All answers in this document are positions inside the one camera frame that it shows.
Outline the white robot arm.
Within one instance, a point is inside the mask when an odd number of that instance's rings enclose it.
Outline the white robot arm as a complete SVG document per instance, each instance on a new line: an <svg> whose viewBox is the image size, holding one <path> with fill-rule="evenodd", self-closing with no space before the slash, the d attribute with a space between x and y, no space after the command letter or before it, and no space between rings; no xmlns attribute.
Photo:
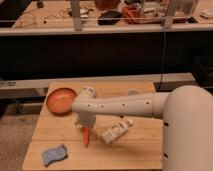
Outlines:
<svg viewBox="0 0 213 171"><path fill-rule="evenodd" d="M78 122L91 127L97 114L163 120L162 171L213 171L213 94L186 85L171 92L98 98L87 87L72 103Z"/></svg>

